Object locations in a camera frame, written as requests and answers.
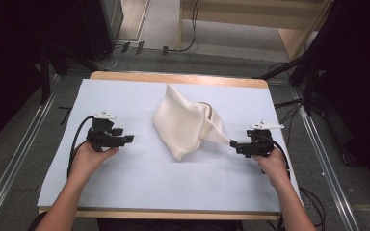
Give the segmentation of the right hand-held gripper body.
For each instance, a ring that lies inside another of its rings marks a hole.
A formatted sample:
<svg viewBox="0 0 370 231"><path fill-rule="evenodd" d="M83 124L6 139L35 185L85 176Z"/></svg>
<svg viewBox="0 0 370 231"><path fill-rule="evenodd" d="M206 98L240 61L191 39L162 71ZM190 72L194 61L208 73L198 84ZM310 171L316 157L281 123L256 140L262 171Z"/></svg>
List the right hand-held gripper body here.
<svg viewBox="0 0 370 231"><path fill-rule="evenodd" d="M251 155L267 157L275 148L284 153L279 143L273 140L271 129L282 129L283 125L260 120L250 125L247 136L251 138L248 150Z"/></svg>

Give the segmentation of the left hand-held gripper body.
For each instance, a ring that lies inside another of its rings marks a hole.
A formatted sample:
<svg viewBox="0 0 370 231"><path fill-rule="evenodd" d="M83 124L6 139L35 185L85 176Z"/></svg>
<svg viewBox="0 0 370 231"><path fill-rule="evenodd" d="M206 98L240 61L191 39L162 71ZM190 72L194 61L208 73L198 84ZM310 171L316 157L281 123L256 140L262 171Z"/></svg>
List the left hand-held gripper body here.
<svg viewBox="0 0 370 231"><path fill-rule="evenodd" d="M88 130L86 140L92 144L95 151L100 152L105 146L105 140L113 135L113 119L115 118L114 115L105 111L92 117L92 125Z"/></svg>

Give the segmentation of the white mesh laundry bag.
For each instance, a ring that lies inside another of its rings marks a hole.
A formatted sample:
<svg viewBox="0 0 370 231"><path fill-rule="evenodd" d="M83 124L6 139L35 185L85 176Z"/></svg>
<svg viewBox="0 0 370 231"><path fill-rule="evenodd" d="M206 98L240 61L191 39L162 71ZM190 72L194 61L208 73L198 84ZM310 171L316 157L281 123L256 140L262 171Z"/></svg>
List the white mesh laundry bag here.
<svg viewBox="0 0 370 231"><path fill-rule="evenodd" d="M171 85L167 85L165 98L152 122L177 161L198 150L203 141L230 144L230 138L223 132L221 117L214 108L205 102L187 100Z"/></svg>

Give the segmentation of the person's right hand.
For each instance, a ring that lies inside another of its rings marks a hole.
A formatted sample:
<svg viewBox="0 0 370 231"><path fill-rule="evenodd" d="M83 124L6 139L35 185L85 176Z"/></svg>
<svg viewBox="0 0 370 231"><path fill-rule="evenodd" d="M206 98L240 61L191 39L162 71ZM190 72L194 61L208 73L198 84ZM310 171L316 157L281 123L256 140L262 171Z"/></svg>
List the person's right hand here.
<svg viewBox="0 0 370 231"><path fill-rule="evenodd" d="M253 155L253 158L269 177L271 185L276 190L289 182L284 157L278 149L275 148L267 157Z"/></svg>

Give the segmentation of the person's left hand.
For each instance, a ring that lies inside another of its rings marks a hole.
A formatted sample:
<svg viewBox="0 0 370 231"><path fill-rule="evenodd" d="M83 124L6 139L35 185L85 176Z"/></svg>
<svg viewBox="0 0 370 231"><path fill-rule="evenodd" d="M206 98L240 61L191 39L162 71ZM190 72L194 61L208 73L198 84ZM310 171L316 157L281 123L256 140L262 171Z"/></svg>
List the person's left hand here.
<svg viewBox="0 0 370 231"><path fill-rule="evenodd" d="M118 153L117 148L97 152L89 142L82 143L75 152L68 179L86 183L102 164Z"/></svg>

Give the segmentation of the light blue mat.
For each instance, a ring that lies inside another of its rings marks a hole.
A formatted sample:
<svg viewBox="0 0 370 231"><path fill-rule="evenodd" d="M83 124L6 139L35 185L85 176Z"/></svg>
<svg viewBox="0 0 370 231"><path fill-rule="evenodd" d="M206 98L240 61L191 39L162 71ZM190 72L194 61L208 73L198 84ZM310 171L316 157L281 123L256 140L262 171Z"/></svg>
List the light blue mat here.
<svg viewBox="0 0 370 231"><path fill-rule="evenodd" d="M84 80L38 205L53 204L66 181L69 152L85 140L90 115L103 111L134 140L108 159L87 183L83 209L276 213L276 191L252 158L227 144L203 141L177 161L160 139L152 117L164 99L163 83Z"/></svg>

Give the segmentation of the wooden table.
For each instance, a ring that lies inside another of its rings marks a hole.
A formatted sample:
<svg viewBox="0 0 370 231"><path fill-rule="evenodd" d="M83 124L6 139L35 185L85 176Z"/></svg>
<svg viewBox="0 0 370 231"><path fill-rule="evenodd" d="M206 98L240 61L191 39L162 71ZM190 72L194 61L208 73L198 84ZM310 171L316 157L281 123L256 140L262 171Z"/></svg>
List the wooden table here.
<svg viewBox="0 0 370 231"><path fill-rule="evenodd" d="M248 141L250 125L260 120L278 123L268 84L258 79L238 79L202 75L177 75L141 72L97 71L88 79L131 81L172 85L192 102L206 102L220 115L225 134L238 142ZM273 139L283 143L280 129L272 129ZM86 218L175 218L175 219L278 219L276 213L215 212L128 209L83 209L78 216Z"/></svg>

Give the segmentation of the black tripod stand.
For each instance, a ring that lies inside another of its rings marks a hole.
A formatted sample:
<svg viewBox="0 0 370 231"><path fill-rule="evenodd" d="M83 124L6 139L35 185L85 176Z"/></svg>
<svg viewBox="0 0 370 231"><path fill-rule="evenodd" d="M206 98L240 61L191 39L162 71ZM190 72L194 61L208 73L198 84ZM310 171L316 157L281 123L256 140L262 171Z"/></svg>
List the black tripod stand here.
<svg viewBox="0 0 370 231"><path fill-rule="evenodd" d="M289 77L289 83L292 87L298 87L300 84L304 84L304 111L308 116L312 116L311 99L318 68L317 64L307 55L301 55L293 61L282 63L280 67L274 70L270 69L266 74L259 76L259 79L265 81L270 80L282 72L287 72L291 68L295 68L295 70Z"/></svg>

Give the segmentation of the person's dark clothing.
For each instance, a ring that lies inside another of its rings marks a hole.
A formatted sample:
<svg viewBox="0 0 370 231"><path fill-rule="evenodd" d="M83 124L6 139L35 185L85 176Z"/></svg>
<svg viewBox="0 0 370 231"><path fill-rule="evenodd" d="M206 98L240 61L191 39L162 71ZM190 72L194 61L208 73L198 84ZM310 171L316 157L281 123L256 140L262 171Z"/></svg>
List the person's dark clothing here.
<svg viewBox="0 0 370 231"><path fill-rule="evenodd" d="M241 221L99 218L99 231L244 231Z"/></svg>

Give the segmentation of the black cabinet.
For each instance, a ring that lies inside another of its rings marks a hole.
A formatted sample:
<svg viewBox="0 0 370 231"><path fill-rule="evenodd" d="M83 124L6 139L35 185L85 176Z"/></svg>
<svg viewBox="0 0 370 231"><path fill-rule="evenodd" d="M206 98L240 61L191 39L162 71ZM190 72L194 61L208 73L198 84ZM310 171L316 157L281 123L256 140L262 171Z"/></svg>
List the black cabinet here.
<svg viewBox="0 0 370 231"><path fill-rule="evenodd" d="M124 20L120 0L80 0L88 34L88 56L97 61L116 44Z"/></svg>

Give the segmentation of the light wooden shelf unit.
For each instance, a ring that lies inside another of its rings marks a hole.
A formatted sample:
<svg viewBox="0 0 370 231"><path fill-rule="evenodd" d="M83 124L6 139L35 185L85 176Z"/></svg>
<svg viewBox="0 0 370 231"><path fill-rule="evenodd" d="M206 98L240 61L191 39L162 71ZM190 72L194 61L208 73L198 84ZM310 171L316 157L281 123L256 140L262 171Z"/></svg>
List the light wooden shelf unit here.
<svg viewBox="0 0 370 231"><path fill-rule="evenodd" d="M301 56L304 44L319 31L334 0L200 0L198 19L278 28L290 60Z"/></svg>

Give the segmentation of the metal floor rail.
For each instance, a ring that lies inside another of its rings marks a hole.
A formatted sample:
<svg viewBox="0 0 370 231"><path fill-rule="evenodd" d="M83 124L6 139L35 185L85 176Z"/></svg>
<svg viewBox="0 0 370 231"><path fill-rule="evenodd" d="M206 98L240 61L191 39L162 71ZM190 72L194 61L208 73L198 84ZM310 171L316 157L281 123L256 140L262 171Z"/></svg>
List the metal floor rail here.
<svg viewBox="0 0 370 231"><path fill-rule="evenodd" d="M57 96L59 85L63 82L63 80L64 78L59 74L55 74L52 78L49 84L49 87L52 89L51 93L49 94L46 101L38 107L26 132L22 136L22 139L16 147L16 150L13 152L9 163L0 176L0 208L5 201L5 198L13 184L16 175L18 174L25 158L27 157L29 149L31 148L31 145L35 140L35 137L38 134L40 127L42 126L55 97Z"/></svg>
<svg viewBox="0 0 370 231"><path fill-rule="evenodd" d="M322 217L322 231L360 231L360 226L351 208L337 171L329 157L313 117L304 111L299 103L296 122L288 134L289 151L297 175L301 194L314 201L311 206L314 215Z"/></svg>

